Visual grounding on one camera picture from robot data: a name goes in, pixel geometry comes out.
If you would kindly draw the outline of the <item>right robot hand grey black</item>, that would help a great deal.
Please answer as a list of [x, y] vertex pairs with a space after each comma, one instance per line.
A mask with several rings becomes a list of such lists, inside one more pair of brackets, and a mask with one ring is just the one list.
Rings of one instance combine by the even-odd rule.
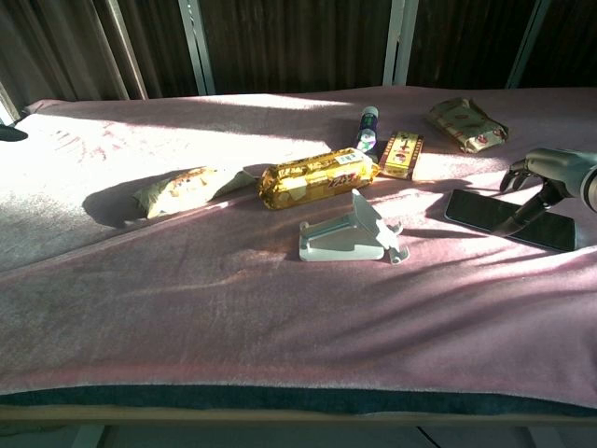
[[596, 210], [596, 155], [588, 152], [536, 148], [510, 165], [499, 189], [518, 190], [527, 178], [542, 180], [542, 189], [492, 234], [509, 236], [536, 221], [552, 206], [568, 198], [578, 198], [591, 211]]

